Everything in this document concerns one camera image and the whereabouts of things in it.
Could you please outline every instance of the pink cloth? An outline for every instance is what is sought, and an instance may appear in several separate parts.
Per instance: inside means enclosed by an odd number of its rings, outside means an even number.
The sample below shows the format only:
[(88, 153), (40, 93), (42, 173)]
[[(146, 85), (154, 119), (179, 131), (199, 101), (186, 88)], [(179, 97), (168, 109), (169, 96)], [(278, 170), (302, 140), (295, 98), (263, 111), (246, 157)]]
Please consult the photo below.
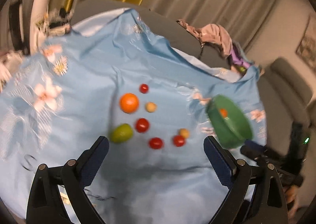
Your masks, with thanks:
[(184, 19), (177, 21), (183, 28), (190, 32), (204, 46), (205, 43), (213, 43), (222, 48), (223, 57), (227, 58), (233, 48), (233, 43), (230, 35), (224, 27), (217, 24), (208, 24), (200, 29), (188, 25)]

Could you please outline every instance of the green basket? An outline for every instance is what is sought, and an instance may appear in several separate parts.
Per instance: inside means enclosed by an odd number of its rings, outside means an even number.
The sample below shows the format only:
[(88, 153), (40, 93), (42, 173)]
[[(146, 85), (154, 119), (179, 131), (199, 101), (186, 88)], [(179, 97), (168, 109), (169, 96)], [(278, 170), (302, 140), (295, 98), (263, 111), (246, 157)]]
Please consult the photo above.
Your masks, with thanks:
[[(220, 109), (227, 111), (226, 118), (221, 115)], [(252, 140), (252, 129), (248, 119), (229, 98), (217, 95), (207, 105), (206, 113), (223, 148), (237, 148), (243, 145), (245, 140)]]

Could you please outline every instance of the beige wall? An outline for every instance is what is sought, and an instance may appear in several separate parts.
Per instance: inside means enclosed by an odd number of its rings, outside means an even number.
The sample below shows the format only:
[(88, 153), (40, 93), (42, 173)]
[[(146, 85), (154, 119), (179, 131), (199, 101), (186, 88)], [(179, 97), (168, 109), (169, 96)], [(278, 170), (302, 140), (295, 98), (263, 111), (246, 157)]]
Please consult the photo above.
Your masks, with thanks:
[(247, 49), (247, 57), (267, 66), (278, 57), (284, 57), (305, 79), (316, 98), (316, 75), (295, 54), (313, 8), (303, 0), (279, 0), (258, 36)]

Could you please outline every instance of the metal screw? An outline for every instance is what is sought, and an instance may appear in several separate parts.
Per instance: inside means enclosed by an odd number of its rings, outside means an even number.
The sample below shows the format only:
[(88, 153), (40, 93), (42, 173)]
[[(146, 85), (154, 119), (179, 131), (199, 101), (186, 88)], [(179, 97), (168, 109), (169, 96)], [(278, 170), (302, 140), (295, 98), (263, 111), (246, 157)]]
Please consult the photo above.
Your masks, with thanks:
[(237, 164), (241, 165), (241, 166), (244, 166), (246, 164), (246, 162), (243, 159), (238, 159), (237, 160)]
[(67, 164), (68, 164), (69, 166), (74, 166), (74, 165), (76, 164), (76, 160), (69, 160), (69, 161), (67, 162)]
[(273, 165), (272, 163), (269, 163), (269, 164), (268, 164), (268, 168), (269, 168), (270, 170), (274, 170), (274, 165)]
[(39, 170), (44, 170), (46, 168), (46, 165), (45, 164), (41, 164), (40, 166), (39, 166)]

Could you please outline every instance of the red ball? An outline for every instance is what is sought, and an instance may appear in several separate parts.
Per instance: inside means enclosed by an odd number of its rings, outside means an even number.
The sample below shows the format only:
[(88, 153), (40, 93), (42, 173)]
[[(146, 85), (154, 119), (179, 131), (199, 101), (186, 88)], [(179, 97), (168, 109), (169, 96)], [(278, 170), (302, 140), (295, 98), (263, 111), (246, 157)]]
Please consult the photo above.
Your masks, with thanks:
[(139, 91), (143, 94), (148, 93), (149, 87), (146, 84), (141, 84), (139, 87)]
[(152, 149), (161, 149), (163, 147), (163, 141), (161, 138), (152, 138), (149, 140), (149, 147)]
[(145, 133), (149, 129), (149, 127), (150, 127), (150, 124), (149, 124), (148, 120), (146, 120), (144, 118), (138, 119), (136, 124), (135, 124), (135, 129), (139, 133)]
[(185, 138), (183, 136), (176, 135), (173, 137), (173, 144), (176, 147), (182, 147), (185, 145)]

